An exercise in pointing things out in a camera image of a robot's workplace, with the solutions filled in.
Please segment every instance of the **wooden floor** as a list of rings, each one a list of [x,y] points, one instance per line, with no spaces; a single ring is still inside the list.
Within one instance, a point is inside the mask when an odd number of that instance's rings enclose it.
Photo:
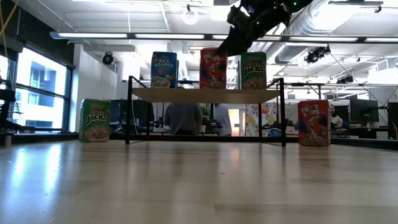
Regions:
[[[0,223],[397,223],[398,154],[58,142],[0,149]]]

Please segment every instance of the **cereal box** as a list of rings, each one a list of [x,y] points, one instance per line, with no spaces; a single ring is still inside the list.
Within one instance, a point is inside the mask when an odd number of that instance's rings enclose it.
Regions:
[[[150,68],[150,87],[177,87],[177,54],[173,52],[154,52]]]
[[[228,57],[226,54],[217,55],[217,48],[200,50],[200,88],[224,89],[226,88],[226,67]]]
[[[327,100],[298,103],[298,143],[302,146],[329,146],[330,119]]]
[[[241,55],[242,90],[265,90],[267,55],[264,52],[250,52]]]
[[[109,141],[109,100],[84,99],[80,104],[81,142]]]

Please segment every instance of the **blue cereal box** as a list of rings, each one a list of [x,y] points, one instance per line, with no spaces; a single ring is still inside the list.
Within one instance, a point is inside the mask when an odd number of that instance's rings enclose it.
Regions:
[[[150,87],[176,88],[177,54],[173,52],[154,52],[150,70]]]

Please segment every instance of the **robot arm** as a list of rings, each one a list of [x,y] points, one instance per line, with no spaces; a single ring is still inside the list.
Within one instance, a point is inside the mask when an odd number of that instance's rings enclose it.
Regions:
[[[219,53],[228,56],[247,52],[252,43],[283,22],[289,26],[290,17],[313,0],[241,0],[239,7],[232,6],[227,22],[228,37],[219,46]]]

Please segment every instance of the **black metal table frame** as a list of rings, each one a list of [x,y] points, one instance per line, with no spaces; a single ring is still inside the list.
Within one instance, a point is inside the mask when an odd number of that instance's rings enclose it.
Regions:
[[[142,82],[133,76],[129,76],[127,85],[127,111],[126,111],[126,128],[124,130],[124,140],[126,144],[130,144],[131,140],[135,141],[205,141],[205,142],[259,142],[259,143],[272,143],[280,142],[282,147],[286,146],[286,123],[285,121],[285,107],[280,107],[280,122],[282,135],[279,138],[269,138],[262,136],[262,113],[261,104],[258,104],[259,112],[259,136],[258,137],[232,137],[232,136],[156,136],[150,135],[150,119],[147,119],[146,135],[130,135],[131,128],[131,114],[132,114],[132,81],[136,81],[143,88],[146,87]],[[272,85],[276,85],[279,90],[279,96],[277,97],[277,121],[279,121],[279,100],[280,105],[285,105],[285,92],[284,92],[284,79],[276,78],[272,81],[267,88]],[[147,118],[150,116],[150,103],[147,104]]]

